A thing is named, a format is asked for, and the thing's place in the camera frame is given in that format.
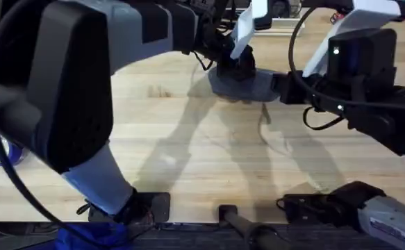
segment wooden table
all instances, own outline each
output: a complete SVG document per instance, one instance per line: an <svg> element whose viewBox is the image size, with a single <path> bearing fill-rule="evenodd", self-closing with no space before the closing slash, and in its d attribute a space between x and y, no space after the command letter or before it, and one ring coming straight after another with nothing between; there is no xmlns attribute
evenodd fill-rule
<svg viewBox="0 0 405 250"><path fill-rule="evenodd" d="M302 69L331 28L329 10L317 10L298 39ZM397 83L405 85L405 23L398 32ZM258 37L258 67L288 71L288 37ZM283 222L275 199L285 193L330 192L360 180L405 203L405 158L346 122L325 131L302 123L303 106L230 103L217 98L193 56L168 53L113 77L115 125L111 149L140 191L172 194L171 222L216 222L220 204L238 205L254 221ZM332 115L311 115L322 124ZM65 221L85 221L75 210L83 197L34 156L18 173L33 194ZM0 221L44 221L0 168Z"/></svg>

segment black wire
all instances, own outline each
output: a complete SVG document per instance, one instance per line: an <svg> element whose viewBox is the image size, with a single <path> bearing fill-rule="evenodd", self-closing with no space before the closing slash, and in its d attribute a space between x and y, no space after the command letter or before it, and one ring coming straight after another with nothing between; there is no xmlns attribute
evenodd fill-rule
<svg viewBox="0 0 405 250"><path fill-rule="evenodd" d="M230 10L230 22L225 26L225 30L222 31L222 34L227 33L230 29L233 28L233 21L236 18L236 2L231 0L231 10Z"/></svg>
<svg viewBox="0 0 405 250"><path fill-rule="evenodd" d="M333 121L326 123L322 126L318 126L318 127L312 127L308 122L307 122L307 114L310 110L314 109L314 107L308 107L304 110L304 112L302 113L302 121L304 123L304 125L306 125L308 128L313 129L314 131L321 131L327 128L330 128L332 126L335 126L336 124L342 122L345 118L344 117L338 117L336 119L334 119Z"/></svg>
<svg viewBox="0 0 405 250"><path fill-rule="evenodd" d="M199 63L201 64L202 69L204 69L204 71L209 70L209 69L211 68L211 66L213 66L213 61L210 61L210 63L209 63L207 66L205 66L204 62L202 62L202 59L199 57L199 55L198 55L196 52L194 52L194 51L193 51L193 53L195 54L196 59L197 59L197 60L199 61Z"/></svg>
<svg viewBox="0 0 405 250"><path fill-rule="evenodd" d="M360 102L360 101L347 101L344 99L338 99L335 97L331 97L327 94L323 94L323 93L313 89L311 86L309 86L303 80L302 75L297 72L297 68L295 67L295 63L293 60L293 48L295 46L295 40L297 38L297 34L301 28L301 25L306 21L307 17L315 9L316 8L309 8L307 10L307 12L301 17L301 19L297 23L297 25L292 33L292 37L290 38L290 44L289 44L289 49L288 49L288 62L289 62L290 70L292 71L292 74L295 78L295 82L299 86L301 86L305 91L309 92L311 95L316 96L317 98L336 102L337 105L341 105L344 108L344 111L345 111L346 106L360 106L360 107L366 107L366 108L389 108L389 109L395 109L395 110L405 110L405 105L395 105L395 104L388 104L388 103L368 103L368 102Z"/></svg>
<svg viewBox="0 0 405 250"><path fill-rule="evenodd" d="M15 22L16 18L21 15L21 13L32 6L33 4L39 3L40 0L20 0L12 8L3 16L0 22L0 50L5 45L5 37L11 32L11 25ZM82 233L79 233L71 226L67 225L65 222L60 221L57 217L52 215L28 190L25 184L22 182L20 177L18 176L15 168L13 167L12 163L9 161L3 144L0 139L0 162L3 166L5 173L8 175L9 179L13 182L14 186L19 190L19 192L23 195L23 197L43 216L49 219L51 222L59 225L60 227L64 228L66 231L70 232L72 235L76 236L77 238L81 239L88 244L91 244L95 247L100 249L110 249L113 247L122 247L126 245L118 244L118 245L104 245L99 244L93 240L88 239Z"/></svg>

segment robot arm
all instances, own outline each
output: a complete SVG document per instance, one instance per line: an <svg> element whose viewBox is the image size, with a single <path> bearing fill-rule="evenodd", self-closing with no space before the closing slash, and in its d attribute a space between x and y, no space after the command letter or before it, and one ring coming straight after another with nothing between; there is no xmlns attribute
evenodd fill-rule
<svg viewBox="0 0 405 250"><path fill-rule="evenodd" d="M4 6L0 1L0 16ZM218 1L213 13L222 14L225 6ZM1 134L30 149L97 210L128 223L137 216L131 208L143 198L124 179L108 146L110 76L168 51L198 51L220 61L234 48L233 40L217 31L211 12L173 1L41 1L26 11L1 47L10 53L0 58ZM25 24L37 27L21 34ZM16 59L19 50L25 53ZM169 209L169 195L163 200ZM161 214L156 221L167 220L168 212Z"/></svg>
<svg viewBox="0 0 405 250"><path fill-rule="evenodd" d="M405 205L371 185L357 181L331 194L286 194L279 206L291 224L351 226L405 249Z"/></svg>

